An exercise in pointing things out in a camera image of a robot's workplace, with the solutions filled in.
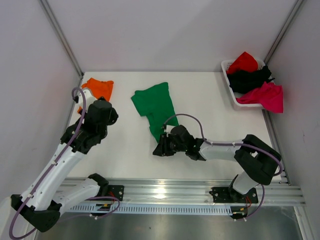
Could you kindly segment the green t shirt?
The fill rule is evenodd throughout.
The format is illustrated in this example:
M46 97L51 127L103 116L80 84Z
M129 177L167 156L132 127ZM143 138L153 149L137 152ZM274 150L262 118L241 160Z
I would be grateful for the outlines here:
M131 100L138 114L148 119L150 133L157 142L164 133L165 121L174 127L179 125L167 82L156 84L145 90L136 90Z

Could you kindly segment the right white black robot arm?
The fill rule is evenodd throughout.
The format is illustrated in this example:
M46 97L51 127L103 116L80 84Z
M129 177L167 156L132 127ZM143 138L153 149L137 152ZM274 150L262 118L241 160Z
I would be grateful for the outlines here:
M228 196L239 202L257 185L269 185L282 171L281 155L253 134L234 142L212 142L195 138L183 126L160 135L154 156L170 157L182 152L194 161L226 160L238 163L243 172L232 180Z

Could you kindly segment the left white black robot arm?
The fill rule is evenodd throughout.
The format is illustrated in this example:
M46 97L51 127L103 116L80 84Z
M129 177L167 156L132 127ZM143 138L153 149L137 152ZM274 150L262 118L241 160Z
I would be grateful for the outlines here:
M54 156L33 184L23 193L11 195L11 207L16 210L14 218L22 216L43 233L79 203L91 198L110 199L109 182L97 173L71 190L62 193L57 190L90 149L107 136L108 126L117 119L118 114L110 102L103 98L94 100L81 113L81 118L66 129Z

